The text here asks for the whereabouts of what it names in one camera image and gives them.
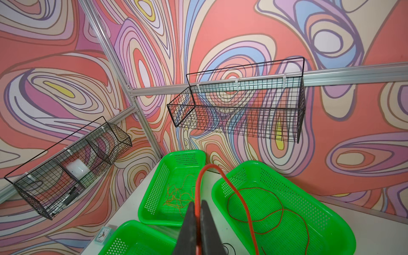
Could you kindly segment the green basket front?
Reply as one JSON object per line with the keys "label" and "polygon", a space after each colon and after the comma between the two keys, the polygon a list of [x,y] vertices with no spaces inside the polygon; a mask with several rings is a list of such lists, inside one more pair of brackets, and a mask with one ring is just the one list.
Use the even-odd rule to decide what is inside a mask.
{"label": "green basket front", "polygon": [[100,255],[171,255],[176,240],[146,224],[131,220],[115,230]]}

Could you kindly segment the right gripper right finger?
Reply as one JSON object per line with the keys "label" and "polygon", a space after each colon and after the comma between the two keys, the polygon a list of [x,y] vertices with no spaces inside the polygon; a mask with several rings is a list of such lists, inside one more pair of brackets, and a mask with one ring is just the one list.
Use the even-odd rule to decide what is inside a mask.
{"label": "right gripper right finger", "polygon": [[199,212],[199,251],[202,255],[226,255],[207,201],[203,200],[201,202]]}

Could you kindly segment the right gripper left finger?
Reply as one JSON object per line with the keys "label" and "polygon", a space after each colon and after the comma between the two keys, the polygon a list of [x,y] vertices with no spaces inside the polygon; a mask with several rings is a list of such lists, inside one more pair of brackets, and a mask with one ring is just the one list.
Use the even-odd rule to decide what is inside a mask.
{"label": "right gripper left finger", "polygon": [[172,255],[196,255],[198,252],[198,225],[194,202],[188,209]]}

